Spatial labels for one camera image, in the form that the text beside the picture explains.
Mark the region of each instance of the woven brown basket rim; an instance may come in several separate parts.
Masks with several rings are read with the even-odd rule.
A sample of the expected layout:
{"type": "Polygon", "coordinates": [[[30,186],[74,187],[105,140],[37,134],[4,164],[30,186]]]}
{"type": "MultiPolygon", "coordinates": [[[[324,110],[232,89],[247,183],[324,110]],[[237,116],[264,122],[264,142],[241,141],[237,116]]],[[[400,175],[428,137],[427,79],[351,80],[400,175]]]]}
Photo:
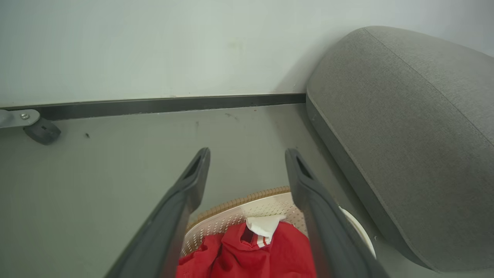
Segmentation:
{"type": "Polygon", "coordinates": [[[222,212],[227,211],[229,209],[232,209],[234,207],[237,207],[237,206],[240,206],[240,205],[243,205],[243,204],[246,204],[248,202],[255,201],[255,200],[259,200],[262,198],[266,198],[266,197],[270,197],[270,196],[274,196],[274,195],[278,195],[278,194],[283,194],[283,193],[289,193],[289,192],[290,192],[290,187],[289,186],[283,186],[283,187],[277,187],[277,188],[273,188],[273,189],[266,189],[266,190],[259,191],[259,192],[253,193],[253,194],[249,194],[245,198],[237,198],[237,199],[222,203],[218,206],[215,206],[209,210],[206,210],[206,211],[200,213],[197,216],[196,220],[189,222],[189,224],[187,224],[187,229],[185,230],[185,232],[187,233],[188,231],[190,231],[195,225],[199,224],[201,221],[204,221],[204,220],[208,219],[209,217],[215,216],[219,213],[222,213],[222,212]]]}

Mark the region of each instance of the white cloth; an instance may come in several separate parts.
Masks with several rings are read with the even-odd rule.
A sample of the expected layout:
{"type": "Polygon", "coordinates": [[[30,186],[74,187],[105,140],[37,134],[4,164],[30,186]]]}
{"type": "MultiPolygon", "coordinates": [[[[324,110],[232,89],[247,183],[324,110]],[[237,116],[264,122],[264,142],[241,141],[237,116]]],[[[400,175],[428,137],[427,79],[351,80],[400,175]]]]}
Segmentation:
{"type": "Polygon", "coordinates": [[[258,235],[257,245],[259,248],[271,243],[273,234],[278,227],[278,223],[285,219],[285,215],[271,215],[263,217],[247,217],[247,228],[258,235]]]}

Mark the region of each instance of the red garment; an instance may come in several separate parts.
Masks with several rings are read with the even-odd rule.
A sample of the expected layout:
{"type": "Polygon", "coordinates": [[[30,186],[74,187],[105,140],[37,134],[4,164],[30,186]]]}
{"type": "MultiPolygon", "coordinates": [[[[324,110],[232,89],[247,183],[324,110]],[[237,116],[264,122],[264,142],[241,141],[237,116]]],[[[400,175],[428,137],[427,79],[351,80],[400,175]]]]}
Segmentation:
{"type": "Polygon", "coordinates": [[[178,264],[177,278],[317,276],[309,239],[285,222],[278,224],[271,244],[261,248],[245,223],[230,226],[224,235],[205,236],[199,249],[178,264]]]}

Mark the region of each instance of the black wheel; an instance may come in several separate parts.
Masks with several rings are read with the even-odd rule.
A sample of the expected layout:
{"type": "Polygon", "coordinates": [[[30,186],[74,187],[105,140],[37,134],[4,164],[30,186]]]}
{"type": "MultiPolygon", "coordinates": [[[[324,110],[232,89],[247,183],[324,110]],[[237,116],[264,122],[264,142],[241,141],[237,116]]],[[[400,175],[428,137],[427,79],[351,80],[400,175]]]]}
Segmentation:
{"type": "Polygon", "coordinates": [[[62,133],[51,121],[40,118],[30,126],[24,127],[24,132],[34,141],[43,145],[55,142],[62,133]]]}

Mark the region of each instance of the cushion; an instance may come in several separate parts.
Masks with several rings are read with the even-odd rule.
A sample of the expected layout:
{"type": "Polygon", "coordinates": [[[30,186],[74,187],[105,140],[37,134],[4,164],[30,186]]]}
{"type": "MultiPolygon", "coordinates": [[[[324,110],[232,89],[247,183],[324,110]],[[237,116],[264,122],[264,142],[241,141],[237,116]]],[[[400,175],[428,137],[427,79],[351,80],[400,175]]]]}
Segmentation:
{"type": "Polygon", "coordinates": [[[494,266],[494,58],[365,27],[332,47],[307,111],[385,238],[437,271],[494,266]]]}

